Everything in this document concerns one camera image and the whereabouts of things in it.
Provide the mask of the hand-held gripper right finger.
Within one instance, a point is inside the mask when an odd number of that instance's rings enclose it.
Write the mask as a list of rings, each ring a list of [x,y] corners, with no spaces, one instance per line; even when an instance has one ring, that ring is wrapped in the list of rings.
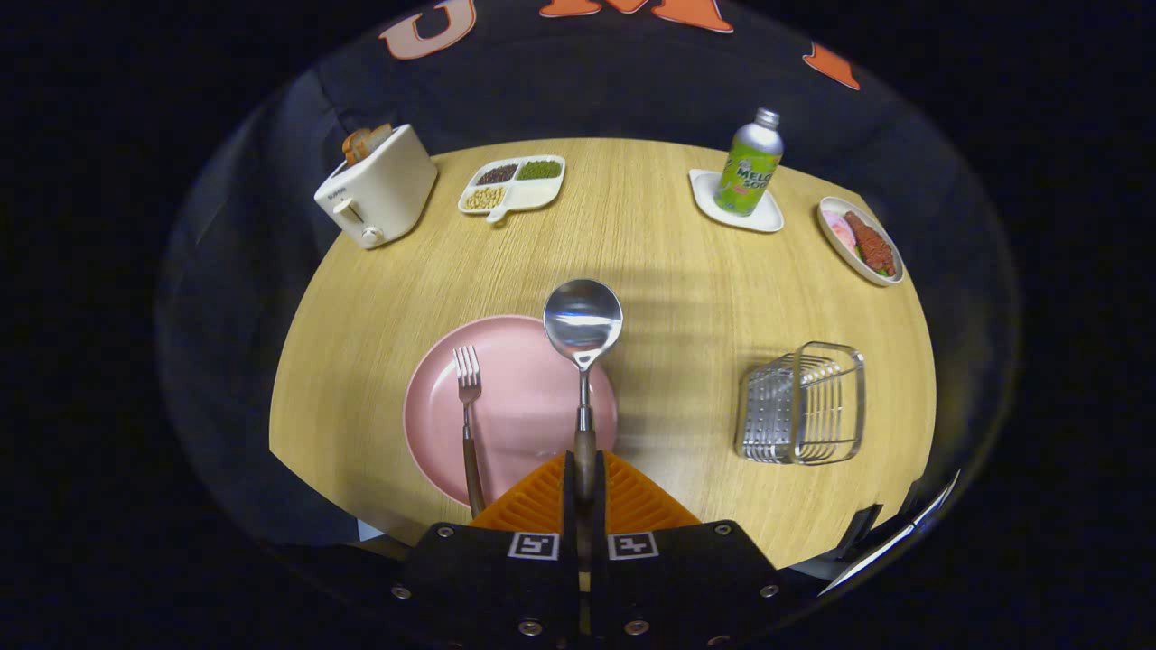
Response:
[[[590,514],[594,649],[739,649],[786,621],[786,584],[734,520],[612,534],[610,457]]]

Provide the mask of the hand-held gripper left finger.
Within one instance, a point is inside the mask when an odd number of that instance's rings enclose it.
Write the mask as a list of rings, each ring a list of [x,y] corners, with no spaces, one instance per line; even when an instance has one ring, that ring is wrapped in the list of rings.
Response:
[[[409,631],[437,649],[577,649],[581,581],[571,452],[553,478],[553,532],[438,523],[407,555],[390,593]]]

